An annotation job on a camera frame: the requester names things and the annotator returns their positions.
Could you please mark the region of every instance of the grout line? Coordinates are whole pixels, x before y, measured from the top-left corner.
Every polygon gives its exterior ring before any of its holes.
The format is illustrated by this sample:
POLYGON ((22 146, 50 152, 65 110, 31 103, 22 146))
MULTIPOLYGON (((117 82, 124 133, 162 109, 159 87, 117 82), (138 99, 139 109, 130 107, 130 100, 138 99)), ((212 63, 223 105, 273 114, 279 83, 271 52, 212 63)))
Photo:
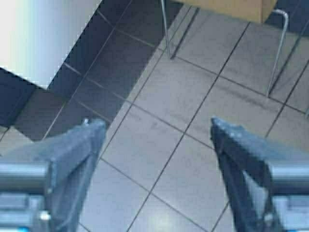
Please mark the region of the grout line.
POLYGON ((113 169, 115 169, 116 171, 120 172, 122 175, 124 175, 126 178, 128 178, 129 180, 131 180, 132 182, 134 182, 135 184, 137 184, 139 187, 141 187, 143 190, 149 192, 149 190, 147 188, 145 188, 143 185, 141 185, 139 182, 137 182, 136 180, 132 179, 130 176, 128 176, 127 174, 125 174, 124 172, 122 172, 120 169, 116 168, 114 165, 112 165, 111 163, 109 163, 106 159, 104 159, 103 157, 99 158, 101 161, 103 161, 104 163, 108 164, 109 166, 111 166, 113 169))
POLYGON ((73 71, 74 73, 80 75, 80 76, 83 76, 77 69, 73 68, 72 66, 70 66, 68 63, 66 63, 65 61, 63 62, 63 64, 68 68, 70 69, 71 71, 73 71))
MULTIPOLYGON (((184 58, 182 58, 182 57, 175 56, 175 58, 180 59, 180 60, 182 60, 182 61, 184 61, 184 62, 186 62, 186 63, 188 63, 188 64, 194 65, 195 67, 200 68, 200 69, 203 69, 203 70, 205 70, 205 71, 207 71, 207 72, 209 72, 209 73, 212 73, 212 74, 214 74, 214 75, 218 75, 218 73, 213 72, 213 71, 211 71, 211 70, 209 70, 209 69, 206 69, 206 68, 204 68, 204 67, 202 67, 202 66, 199 66, 199 65, 197 65, 197 64, 194 64, 194 63, 192 63, 192 62, 190 62, 190 61, 188 61, 188 60, 186 60, 186 59, 184 59, 184 58)), ((247 86, 245 86, 245 85, 243 85, 243 84, 240 84, 240 83, 238 83, 238 82, 236 82, 236 81, 234 81, 234 80, 232 80, 232 79, 230 79, 230 78, 228 78, 228 77, 222 76, 222 74, 220 74, 220 77, 223 78, 223 79, 225 79, 225 80, 227 80, 227 81, 230 81, 230 82, 232 82, 232 83, 234 83, 234 84, 237 84, 238 86, 241 86, 241 87, 243 87, 243 88, 245 88, 245 89, 247 89, 247 90, 251 90, 251 91, 253 91, 253 92, 255 92, 255 93, 257 93, 257 94, 259 94, 259 95, 261 95, 261 96, 265 96, 265 94, 263 94, 263 93, 261 93, 261 92, 259 92, 259 91, 256 91, 256 90, 253 89, 253 88, 247 87, 247 86)), ((277 100, 277 99, 275 99, 275 98, 273 98, 273 97, 271 97, 271 96, 269 97, 269 99, 271 99, 271 100, 273 100, 273 101, 276 101, 277 103, 281 103, 281 104, 284 103, 284 102, 282 102, 282 101, 280 101, 280 100, 277 100)))
POLYGON ((213 229, 211 230, 211 232, 214 232, 215 229, 217 228, 217 226, 219 225, 219 222, 221 221, 221 219, 222 219, 224 213, 225 213, 226 210, 228 209, 228 205, 229 205, 229 202, 226 203, 226 206, 224 207, 224 209, 223 209, 222 213, 220 214, 218 220, 217 220, 216 223, 214 224, 213 229))
POLYGON ((56 120, 58 119, 60 113, 62 112, 62 109, 67 105, 66 102, 64 102, 58 112, 58 114, 56 115, 56 117, 54 118, 52 124, 49 126, 49 128, 47 129, 47 132, 45 133, 45 135, 43 136, 42 140, 45 139, 48 135, 48 133, 50 132, 50 130, 52 129, 53 125, 55 124, 56 120))
POLYGON ((195 138, 194 136, 192 136, 192 135, 190 135, 190 134, 188 134, 188 133, 185 133, 185 135, 188 136, 188 137, 190 137, 191 139, 193 139, 193 140, 199 142, 200 144, 203 144, 204 146, 210 148, 211 150, 214 150, 214 148, 213 148, 212 146, 210 146, 210 145, 208 145, 207 143, 205 143, 205 142, 203 142, 203 141, 201 141, 201 140, 195 138))
MULTIPOLYGON (((109 91, 107 88, 103 87, 102 85, 100 85, 100 84, 97 83, 96 81, 94 81, 94 80, 92 80, 92 79, 89 79, 89 78, 87 78, 87 80, 90 81, 90 82, 93 82, 93 84, 95 84, 95 85, 97 85, 98 87, 100 87, 100 88, 106 90, 107 92, 113 94, 115 97, 118 97, 118 98, 120 98, 121 100, 124 100, 125 102, 127 102, 127 103, 129 103, 129 104, 132 104, 134 107, 136 107, 136 108, 138 108, 139 110, 143 111, 144 113, 150 115, 151 117, 154 117, 155 119, 159 120, 160 122, 162 122, 162 123, 164 123, 164 124, 166 124, 166 125, 172 127, 173 129, 175 129, 175 130, 177 130, 177 131, 179 131, 179 132, 181 132, 181 133, 184 133, 183 130, 181 130, 181 129, 175 127, 175 126, 173 126, 173 125, 170 124, 169 122, 167 122, 167 121, 165 121, 164 119, 160 118, 159 116, 157 116, 157 115, 151 113, 150 111, 147 111, 147 110, 143 109, 142 107, 136 105, 135 103, 133 103, 133 102, 131 102, 131 101, 128 101, 127 99, 124 99, 124 98, 121 97, 120 95, 118 95, 118 94, 116 94, 116 93, 114 93, 114 92, 112 92, 112 91, 109 91)), ((204 146, 207 146, 208 148, 210 148, 210 149, 213 150, 213 147, 209 146, 209 145, 206 144, 205 142, 203 142, 203 141, 201 141, 201 140, 195 138, 194 136, 192 136, 192 135, 190 135, 190 134, 186 134, 186 135, 189 136, 190 138, 196 140, 197 142, 203 144, 204 146)))
POLYGON ((299 109, 295 108, 294 106, 289 105, 288 103, 287 103, 285 106, 286 106, 286 107, 289 107, 289 108, 291 108, 291 109, 293 109, 293 110, 295 110, 295 111, 298 111, 299 113, 302 113, 302 114, 304 114, 304 115, 306 114, 305 111, 299 110, 299 109))
POLYGON ((116 22, 116 24, 115 24, 115 27, 119 24, 120 20, 121 20, 122 17, 125 15, 127 9, 128 9, 129 6, 131 5, 132 1, 133 1, 133 0, 131 0, 131 1, 127 4, 127 6, 126 6, 126 8, 124 9, 124 11, 122 12, 121 16, 120 16, 119 19, 117 20, 117 22, 116 22))
POLYGON ((112 36, 114 30, 115 30, 115 28, 112 29, 112 31, 110 32, 109 36, 107 37, 105 43, 102 45, 102 47, 101 47, 101 49, 99 50, 98 54, 96 55, 96 57, 95 57, 94 60, 92 61, 91 65, 89 66, 88 70, 87 70, 86 73, 82 76, 82 79, 81 79, 79 85, 77 86, 77 88, 75 89, 74 93, 72 94, 71 98, 70 98, 67 102, 65 102, 65 103, 63 104, 63 106, 61 107, 61 109, 59 110, 59 112, 58 112, 57 116, 55 117, 54 121, 52 122, 52 124, 51 124, 50 127, 48 128, 47 132, 45 133, 43 139, 45 139, 46 136, 48 135, 48 133, 49 133, 49 131, 51 130, 52 126, 53 126, 54 123, 56 122, 58 116, 59 116, 60 113, 62 112, 64 106, 65 106, 66 104, 70 103, 71 100, 73 99, 73 97, 74 97, 74 95, 76 94, 78 88, 81 86, 83 80, 85 79, 85 77, 86 77, 87 74, 89 73, 89 70, 91 69, 91 67, 93 66, 93 64, 95 63, 95 61, 97 60, 98 56, 100 55, 100 53, 101 53, 101 51, 103 50, 104 46, 106 45, 107 41, 108 41, 108 40, 110 39, 110 37, 112 36))
POLYGON ((151 193, 151 195, 155 198, 157 198, 159 201, 161 201, 163 204, 167 205, 169 208, 171 208, 173 211, 175 211, 176 213, 178 213, 179 215, 183 216, 185 219, 187 219, 188 221, 190 221, 191 223, 193 223, 195 226, 199 227, 202 231, 208 232, 206 229, 204 229, 203 227, 201 227, 200 225, 198 225, 196 222, 194 222, 191 218, 189 218, 188 216, 186 216, 185 214, 183 214, 182 212, 180 212, 179 210, 175 209, 173 206, 171 206, 169 203, 167 203, 166 201, 162 200, 161 198, 159 198, 158 196, 156 196, 154 193, 151 193))
POLYGON ((301 74, 299 75, 299 77, 298 77, 297 81, 295 82, 295 84, 294 84, 293 88, 291 89, 291 91, 290 91, 290 93, 289 93, 289 95, 288 95, 287 99, 285 100, 285 102, 284 102, 283 106, 281 107, 281 109, 280 109, 279 113, 277 114, 277 116, 276 116, 275 120, 273 121, 273 123, 271 124, 271 126, 270 126, 269 130, 267 131, 265 138, 267 138, 267 137, 269 136, 269 134, 270 134, 271 130, 273 129, 273 127, 275 126, 276 122, 278 121, 278 119, 279 119, 279 117, 280 117, 281 113, 283 112, 283 109, 285 108, 285 106, 287 106, 287 102, 288 102, 288 100, 289 100, 290 96, 291 96, 291 95, 292 95, 292 93, 294 92, 294 89, 296 88, 296 86, 297 86, 298 82, 299 82, 299 81, 300 81, 300 79, 302 78, 302 76, 303 76, 304 72, 306 71, 306 69, 307 69, 308 65, 309 65, 309 60, 307 61, 307 63, 306 63, 306 65, 305 65, 305 67, 303 68, 303 70, 302 70, 301 74))
POLYGON ((90 230, 86 227, 86 226, 84 226, 82 223, 78 223, 81 227, 83 227, 87 232, 90 232, 90 230))
POLYGON ((183 43, 183 41, 184 41, 184 39, 185 39, 185 37, 186 37, 186 35, 187 35, 189 29, 191 28, 191 26, 192 26, 192 24, 193 24, 193 22, 194 22, 194 20, 195 20, 195 18, 196 18, 196 16, 197 16, 198 13, 199 13, 199 8, 196 8, 196 9, 195 9, 195 12, 194 12, 194 14, 193 14, 193 16, 192 16, 192 18, 190 19, 190 22, 189 22, 188 26, 187 26, 186 29, 184 30, 184 33, 183 33, 183 35, 182 35, 182 37, 181 37, 179 43, 177 44, 177 46, 176 46, 176 48, 175 48, 174 53, 172 54, 172 57, 176 56, 177 52, 179 51, 180 46, 182 45, 182 43, 183 43))
MULTIPOLYGON (((134 98, 134 100, 133 100, 133 103, 135 102, 136 98, 137 98, 138 95, 140 94, 141 90, 144 88, 146 82, 148 81, 149 77, 151 76, 151 74, 152 74, 153 71, 155 70, 155 68, 156 68, 157 64, 159 63, 160 59, 162 58, 162 56, 163 56, 163 53, 160 55, 159 59, 156 61, 155 65, 154 65, 153 69, 152 69, 151 72, 148 74, 147 79, 145 80, 145 82, 143 83, 143 85, 142 85, 142 87, 140 88, 139 92, 138 92, 137 95, 135 96, 135 98, 134 98)), ((133 103, 130 105, 128 111, 126 112, 126 114, 125 114, 124 117, 122 118, 121 122, 120 122, 119 125, 117 126, 117 129, 115 130, 115 132, 114 132, 114 134, 112 135, 111 139, 108 141, 108 143, 107 143, 107 145, 106 145, 104 151, 101 153, 101 156, 104 154, 104 152, 106 151, 106 149, 107 149, 108 146, 110 145, 111 141, 113 140, 114 136, 115 136, 116 133, 118 132, 118 130, 119 130, 121 124, 123 123, 123 121, 125 120, 127 114, 128 114, 129 111, 131 110, 133 103)))
POLYGON ((187 126, 186 130, 184 131, 184 133, 182 134, 182 136, 181 136, 180 140, 179 140, 179 141, 178 141, 178 143, 176 144, 176 147, 174 148, 174 150, 173 150, 172 154, 170 155, 169 159, 168 159, 168 160, 167 160, 167 162, 165 163, 165 165, 164 165, 163 169, 161 170, 161 172, 160 172, 160 174, 159 174, 158 178, 156 179, 156 181, 154 182, 154 184, 153 184, 152 188, 150 189, 150 193, 147 195, 147 197, 145 198, 145 200, 144 200, 143 204, 142 204, 142 205, 141 205, 141 207, 139 208, 139 210, 138 210, 137 214, 134 216, 133 221, 131 222, 131 224, 130 224, 129 228, 127 229, 127 232, 131 229, 131 227, 132 227, 133 223, 135 222, 136 218, 137 218, 137 217, 138 217, 138 215, 140 214, 140 212, 141 212, 142 208, 144 207, 145 203, 147 202, 147 200, 148 200, 148 198, 149 198, 150 194, 151 194, 151 193, 152 193, 152 191, 154 190, 154 188, 155 188, 156 184, 158 183, 158 181, 159 181, 159 179, 160 179, 161 175, 163 174, 163 172, 165 171, 165 169, 166 169, 167 165, 169 164, 170 160, 172 159, 173 155, 175 154, 175 152, 176 152, 176 150, 177 150, 177 148, 178 148, 179 144, 180 144, 180 143, 181 143, 181 141, 183 140, 183 138, 184 138, 184 136, 185 136, 185 134, 186 134, 187 130, 189 129, 189 127, 190 127, 191 123, 192 123, 192 122, 193 122, 193 120, 195 119, 195 117, 196 117, 196 115, 197 115, 198 111, 199 111, 199 110, 200 110, 200 108, 202 107, 202 105, 203 105, 203 103, 204 103, 205 99, 207 98, 207 96, 209 95, 209 93, 210 93, 211 89, 213 88, 213 86, 215 85, 216 81, 218 80, 218 78, 219 78, 219 76, 220 76, 221 72, 223 71, 224 67, 226 66, 227 62, 229 61, 230 57, 232 56, 232 54, 233 54, 234 50, 235 50, 235 49, 236 49, 236 47, 238 46, 238 44, 239 44, 239 42, 240 42, 241 38, 243 37, 243 35, 244 35, 244 33, 246 32, 246 30, 247 30, 247 28, 248 28, 248 26, 249 26, 249 25, 250 25, 250 23, 248 23, 248 24, 247 24, 247 26, 245 27, 244 31, 242 32, 242 34, 240 35, 239 39, 237 40, 237 42, 236 42, 236 44, 235 44, 234 48, 232 49, 231 53, 230 53, 230 54, 229 54, 229 56, 227 57, 227 59, 226 59, 226 61, 225 61, 224 65, 223 65, 223 67, 221 68, 221 70, 220 70, 219 74, 217 75, 216 79, 214 80, 213 84, 211 85, 210 89, 208 90, 208 92, 207 92, 206 96, 204 97, 203 101, 202 101, 202 102, 201 102, 201 104, 199 105, 199 107, 198 107, 197 111, 195 112, 194 116, 193 116, 193 117, 192 117, 192 119, 190 120, 190 122, 189 122, 189 124, 188 124, 188 126, 187 126))
POLYGON ((83 106, 84 108, 86 108, 87 110, 91 111, 92 113, 96 114, 97 116, 103 118, 104 120, 106 120, 109 123, 112 123, 107 117, 101 115, 100 113, 98 113, 97 111, 95 111, 94 109, 91 109, 89 106, 87 106, 86 104, 82 103, 80 100, 74 99, 77 103, 79 103, 81 106, 83 106))
MULTIPOLYGON (((225 80, 227 80, 227 81, 229 81, 229 82, 231 82, 231 83, 233 83, 233 84, 236 84, 236 85, 238 85, 238 86, 240 86, 240 87, 242 87, 242 88, 245 88, 245 89, 247 89, 247 90, 250 90, 250 91, 252 91, 252 92, 254 92, 254 93, 256 93, 256 94, 258 94, 258 95, 260 95, 260 96, 262 96, 262 97, 267 98, 267 97, 265 96, 265 94, 263 94, 263 93, 261 93, 261 92, 259 92, 259 91, 256 91, 256 90, 253 89, 253 88, 247 87, 247 86, 245 86, 245 85, 243 85, 243 84, 240 84, 240 83, 238 83, 238 82, 236 82, 236 81, 234 81, 234 80, 232 80, 232 79, 230 79, 230 78, 228 78, 228 77, 225 77, 225 76, 220 75, 220 78, 225 79, 225 80)), ((272 98, 272 97, 268 97, 268 99, 270 99, 270 100, 272 100, 272 101, 275 101, 275 102, 277 102, 277 103, 280 103, 280 104, 284 104, 284 102, 282 102, 282 101, 280 101, 280 100, 277 100, 277 99, 275 99, 275 98, 272 98)))
POLYGON ((134 36, 134 35, 131 35, 131 34, 129 34, 129 33, 126 33, 126 32, 123 31, 123 30, 120 30, 120 29, 118 29, 118 28, 115 28, 115 30, 116 30, 117 32, 121 33, 121 34, 124 34, 124 35, 130 37, 131 39, 134 39, 134 40, 136 40, 136 41, 139 41, 139 42, 141 42, 141 43, 143 43, 143 44, 145 44, 145 45, 148 45, 148 46, 150 46, 150 47, 156 48, 156 46, 155 46, 154 44, 149 43, 149 42, 146 42, 146 41, 144 41, 144 40, 142 40, 142 39, 140 39, 140 38, 138 38, 138 37, 136 37, 136 36, 134 36))
POLYGON ((111 26, 111 27, 115 27, 115 25, 113 25, 105 16, 104 14, 99 10, 97 9, 97 13, 111 26))
POLYGON ((115 93, 113 91, 110 91, 108 88, 106 88, 105 86, 101 85, 99 82, 97 82, 96 80, 93 80, 92 78, 89 78, 89 77, 86 77, 87 81, 93 83, 94 85, 96 85, 97 87, 103 89, 103 90, 106 90, 107 92, 109 92, 110 94, 114 95, 115 97, 117 98, 120 98, 121 100, 123 101, 126 101, 126 102, 129 102, 131 103, 130 101, 128 101, 127 99, 125 99, 123 96, 119 95, 118 93, 115 93))
POLYGON ((113 32, 115 31, 115 28, 112 29, 110 35, 107 37, 105 43, 102 45, 101 49, 99 50, 98 54, 96 55, 96 57, 94 58, 94 60, 92 61, 91 65, 89 66, 88 70, 86 71, 86 73, 84 74, 82 80, 80 81, 78 87, 76 88, 76 90, 74 91, 74 93, 71 96, 71 99, 69 101, 71 101, 74 97, 74 95, 76 94, 78 88, 82 85, 83 80, 85 79, 85 77, 88 75, 90 69, 92 68, 92 66, 94 65, 94 63, 96 62, 97 58, 99 57, 99 55, 101 54, 101 51, 103 50, 103 48, 105 47, 106 43, 108 42, 108 40, 110 39, 110 37, 112 36, 113 32))

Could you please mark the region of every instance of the table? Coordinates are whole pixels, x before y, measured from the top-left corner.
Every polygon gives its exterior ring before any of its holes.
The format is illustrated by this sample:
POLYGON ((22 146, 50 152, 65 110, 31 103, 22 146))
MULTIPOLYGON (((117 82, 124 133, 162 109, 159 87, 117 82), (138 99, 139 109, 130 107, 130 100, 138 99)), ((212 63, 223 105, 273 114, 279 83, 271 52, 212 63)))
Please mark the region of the table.
POLYGON ((47 89, 100 3, 5 1, 0 12, 0 67, 47 89))

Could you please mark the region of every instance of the metal chair leg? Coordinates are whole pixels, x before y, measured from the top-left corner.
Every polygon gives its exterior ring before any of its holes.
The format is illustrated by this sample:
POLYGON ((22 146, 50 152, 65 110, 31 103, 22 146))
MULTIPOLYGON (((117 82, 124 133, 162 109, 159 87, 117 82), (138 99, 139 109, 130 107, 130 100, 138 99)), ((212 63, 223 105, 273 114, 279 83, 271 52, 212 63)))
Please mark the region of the metal chair leg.
POLYGON ((277 55, 276 55, 275 64, 274 64, 273 71, 272 71, 271 80, 270 80, 270 82, 268 84, 268 89, 267 89, 267 93, 266 93, 267 97, 269 97, 269 95, 270 95, 270 93, 272 91, 273 85, 274 85, 274 81, 275 81, 274 79, 275 79, 276 70, 277 70, 277 67, 278 67, 279 57, 280 57, 280 54, 281 54, 281 51, 282 51, 282 46, 283 46, 283 43, 284 43, 285 35, 286 35, 287 29, 288 29, 288 26, 289 26, 289 15, 285 11, 279 10, 279 9, 275 9, 275 10, 273 10, 273 13, 276 13, 276 14, 279 14, 279 15, 283 16, 283 18, 284 18, 284 27, 283 27, 283 30, 282 30, 282 35, 281 35, 281 39, 280 39, 280 43, 279 43, 279 48, 278 48, 277 55))
POLYGON ((166 19, 166 9, 165 9, 165 0, 161 0, 162 13, 163 13, 163 22, 164 22, 164 30, 165 30, 165 39, 166 39, 166 47, 168 51, 168 56, 171 59, 171 53, 169 49, 169 32, 168 32, 168 23, 166 19))

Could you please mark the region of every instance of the gray metal frame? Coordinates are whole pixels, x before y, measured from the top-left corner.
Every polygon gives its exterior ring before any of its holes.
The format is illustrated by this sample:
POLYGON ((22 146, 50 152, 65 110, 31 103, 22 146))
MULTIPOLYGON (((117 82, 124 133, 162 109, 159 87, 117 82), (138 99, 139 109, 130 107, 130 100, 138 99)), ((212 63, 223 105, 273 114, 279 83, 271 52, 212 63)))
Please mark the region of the gray metal frame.
MULTIPOLYGON (((165 29, 165 39, 166 39, 166 46, 167 46, 167 53, 170 59, 172 59, 172 54, 170 51, 170 45, 169 45, 169 33, 168 33, 168 26, 167 26, 167 16, 166 16, 166 5, 165 5, 165 0, 161 0, 161 6, 162 6, 162 13, 163 13, 163 22, 164 22, 164 29, 165 29)), ((274 63, 274 67, 273 67, 273 71, 272 71, 272 75, 271 75, 271 80, 268 84, 268 88, 267 88, 267 92, 266 92, 266 96, 269 97, 274 84, 275 84, 275 75, 276 75, 276 70, 278 68, 278 61, 279 61, 279 57, 280 54, 282 52, 282 47, 284 44, 284 39, 285 39, 285 35, 288 29, 288 25, 289 25, 289 15, 280 9, 275 9, 272 11, 275 14, 278 15, 282 15, 284 18, 284 26, 283 26, 283 30, 282 30, 282 34, 281 34, 281 39, 280 39, 280 43, 279 43, 279 48, 276 54, 276 59, 275 59, 275 63, 274 63)))

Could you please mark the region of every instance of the metal tube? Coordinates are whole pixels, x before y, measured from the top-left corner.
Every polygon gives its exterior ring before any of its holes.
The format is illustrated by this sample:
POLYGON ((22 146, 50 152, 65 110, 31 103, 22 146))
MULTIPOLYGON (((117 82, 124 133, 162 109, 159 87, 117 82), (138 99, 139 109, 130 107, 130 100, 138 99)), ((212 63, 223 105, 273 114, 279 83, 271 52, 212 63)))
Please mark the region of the metal tube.
POLYGON ((48 163, 0 163, 0 192, 45 194, 50 185, 48 163))
POLYGON ((275 79, 275 75, 276 75, 276 70, 277 70, 277 67, 278 67, 279 57, 280 57, 280 54, 281 54, 281 51, 282 51, 285 35, 286 35, 287 29, 288 29, 288 26, 289 26, 289 15, 285 11, 275 9, 272 12, 283 16, 284 26, 283 26, 283 30, 282 30, 282 34, 281 34, 279 48, 278 48, 277 55, 276 55, 275 64, 274 64, 274 67, 273 67, 273 70, 272 70, 271 80, 268 84, 268 89, 267 89, 267 93, 266 93, 267 97, 269 97, 269 95, 272 91, 272 87, 273 87, 273 83, 274 83, 274 79, 275 79))
POLYGON ((170 48, 169 48, 169 32, 168 32, 168 23, 167 23, 167 19, 166 19, 165 0, 161 0, 161 6, 162 6, 162 13, 163 13, 166 47, 167 47, 167 51, 168 51, 168 56, 169 56, 169 58, 171 58, 170 48))

